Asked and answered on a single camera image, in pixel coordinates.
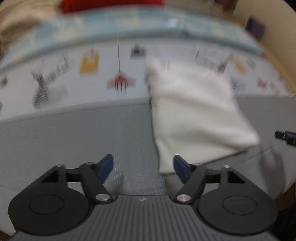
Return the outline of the white t-shirt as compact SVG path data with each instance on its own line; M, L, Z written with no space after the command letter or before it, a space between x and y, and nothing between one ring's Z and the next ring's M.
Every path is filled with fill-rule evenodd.
M150 59L145 72L159 171L174 172L173 157L206 164L259 145L230 80L207 68Z

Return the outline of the printed grey bed sheet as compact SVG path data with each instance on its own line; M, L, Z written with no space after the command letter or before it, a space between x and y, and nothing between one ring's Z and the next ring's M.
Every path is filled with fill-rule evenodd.
M1 230L14 233L9 202L56 164L75 168L114 156L115 194L173 194L159 171L145 72L150 59L198 65L230 80L260 143L206 163L233 166L271 197L295 181L295 149L274 132L295 131L295 96L256 55L182 36L98 40L39 54L1 72Z

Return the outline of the purple box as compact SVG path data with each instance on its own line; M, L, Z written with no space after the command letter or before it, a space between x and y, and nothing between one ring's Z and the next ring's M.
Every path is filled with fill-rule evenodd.
M265 27L266 26L257 19L249 18L246 23L245 30L247 30L247 32L250 33L257 40L261 40L265 32Z

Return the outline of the light blue patterned quilt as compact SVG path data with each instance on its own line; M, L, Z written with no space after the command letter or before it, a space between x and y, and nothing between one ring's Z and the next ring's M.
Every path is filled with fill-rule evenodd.
M161 7L112 7L41 22L1 57L1 72L39 54L71 45L121 38L182 36L261 55L263 49L239 25Z

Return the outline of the cream folded blankets stack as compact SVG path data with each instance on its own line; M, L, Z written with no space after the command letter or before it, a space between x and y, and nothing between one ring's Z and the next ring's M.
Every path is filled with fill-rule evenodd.
M62 13L62 1L3 1L1 3L1 51L43 20Z

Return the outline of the red folded quilt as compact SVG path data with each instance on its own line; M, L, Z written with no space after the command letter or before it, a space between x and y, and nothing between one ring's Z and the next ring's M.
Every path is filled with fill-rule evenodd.
M62 10L67 14L110 6L133 5L164 6L165 4L162 0L66 0L62 1Z

